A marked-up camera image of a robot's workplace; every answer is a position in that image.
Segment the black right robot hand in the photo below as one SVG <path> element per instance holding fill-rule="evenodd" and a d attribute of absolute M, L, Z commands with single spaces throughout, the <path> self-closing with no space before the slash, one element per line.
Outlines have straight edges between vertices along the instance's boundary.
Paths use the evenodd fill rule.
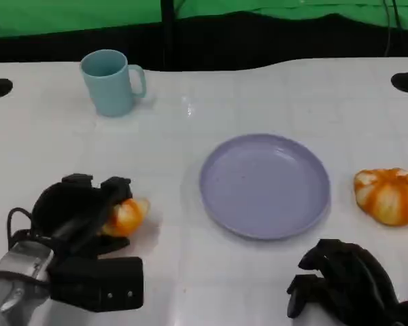
<path fill-rule="evenodd" d="M 321 239 L 308 250 L 290 283 L 287 315 L 318 304 L 344 325 L 408 325 L 408 302 L 400 302 L 388 273 L 369 251 L 338 239 Z"/>

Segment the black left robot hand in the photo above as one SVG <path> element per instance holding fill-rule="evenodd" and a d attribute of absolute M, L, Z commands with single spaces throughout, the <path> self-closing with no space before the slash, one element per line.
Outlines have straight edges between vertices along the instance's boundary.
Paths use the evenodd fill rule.
<path fill-rule="evenodd" d="M 92 176 L 74 173 L 45 189 L 31 212 L 33 227 L 65 257 L 97 258 L 130 245 L 127 236 L 107 236 L 102 227 L 114 207 L 133 197 L 131 180 L 110 177 L 99 187 Z"/>

